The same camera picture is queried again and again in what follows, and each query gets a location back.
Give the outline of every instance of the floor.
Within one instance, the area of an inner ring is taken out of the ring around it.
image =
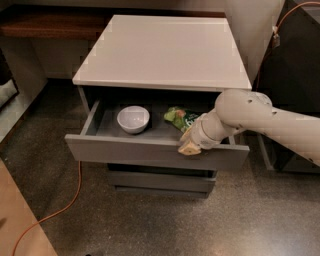
[[[64,136],[84,120],[77,89],[50,81],[1,149],[37,219],[76,192]],[[103,164],[83,163],[79,198],[42,228],[59,256],[319,255],[320,176],[267,171],[256,135],[245,140],[251,151],[241,171],[218,172],[208,199],[116,192]]]

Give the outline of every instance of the orange cable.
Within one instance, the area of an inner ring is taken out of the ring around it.
[[[296,9],[300,8],[301,6],[304,6],[304,5],[320,5],[320,2],[304,2],[304,3],[301,3],[301,4],[298,4],[297,6],[295,6],[294,8],[292,8],[290,11],[288,11],[283,17],[282,19],[280,20],[278,26],[276,27],[276,31],[274,32],[275,35],[278,34],[279,32],[279,29],[282,25],[282,23],[284,22],[284,20],[292,13],[294,12]],[[271,54],[272,52],[272,49],[269,53],[267,53],[264,58],[262,59],[261,61],[261,64],[260,64],[260,67],[259,67],[259,70],[258,70],[258,75],[257,75],[257,85],[256,85],[256,91],[258,91],[258,87],[259,87],[259,83],[260,83],[260,73],[261,73],[261,67],[262,67],[262,64],[264,63],[264,61],[269,57],[269,55]]]
[[[48,219],[50,219],[50,218],[52,218],[52,217],[57,216],[57,215],[60,214],[60,213],[66,211],[67,209],[69,209],[69,208],[73,205],[73,203],[76,201],[76,199],[77,199],[77,197],[78,197],[78,195],[79,195],[80,188],[81,188],[82,175],[81,175],[81,162],[80,162],[80,161],[79,161],[79,165],[78,165],[78,173],[79,173],[78,189],[77,189],[77,192],[76,192],[74,198],[72,199],[72,201],[71,201],[65,208],[63,208],[63,209],[61,209],[61,210],[59,210],[59,211],[57,211],[57,212],[55,212],[55,213],[53,213],[53,214],[51,214],[51,215],[49,215],[49,216],[47,216],[47,217],[39,220],[38,222],[36,222],[36,223],[32,224],[30,227],[28,227],[28,228],[20,235],[20,237],[19,237],[18,240],[16,241],[16,243],[15,243],[15,245],[14,245],[14,248],[13,248],[13,250],[12,250],[12,254],[11,254],[12,256],[15,255],[15,252],[16,252],[16,250],[17,250],[17,247],[18,247],[19,242],[21,241],[21,239],[23,238],[23,236],[24,236],[27,232],[29,232],[33,227],[39,225],[40,223],[42,223],[42,222],[44,222],[44,221],[46,221],[46,220],[48,220]]]

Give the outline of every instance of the bowl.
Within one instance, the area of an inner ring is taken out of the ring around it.
[[[142,132],[148,125],[149,119],[148,110],[140,106],[126,107],[117,116],[117,121],[121,128],[130,134]]]

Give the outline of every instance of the green package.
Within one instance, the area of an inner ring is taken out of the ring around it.
[[[200,113],[182,107],[171,107],[164,114],[164,119],[184,133],[200,115]]]

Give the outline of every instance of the bowl rim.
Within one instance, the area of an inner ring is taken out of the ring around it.
[[[121,115],[122,113],[124,113],[125,110],[128,110],[128,109],[130,109],[130,108],[138,108],[138,109],[141,109],[144,113],[147,114],[146,122],[145,122],[143,125],[138,126],[138,127],[129,127],[129,126],[126,126],[126,125],[124,125],[123,123],[120,122],[120,115]],[[118,124],[119,124],[121,127],[124,127],[124,128],[126,128],[126,129],[128,129],[128,130],[135,130],[135,129],[139,129],[139,128],[142,128],[142,127],[146,126],[146,125],[148,124],[148,122],[149,122],[149,119],[150,119],[150,113],[149,113],[149,111],[148,111],[146,108],[141,107],[141,106],[138,106],[138,105],[127,106],[127,107],[121,109],[121,110],[119,111],[118,115],[117,115]]]

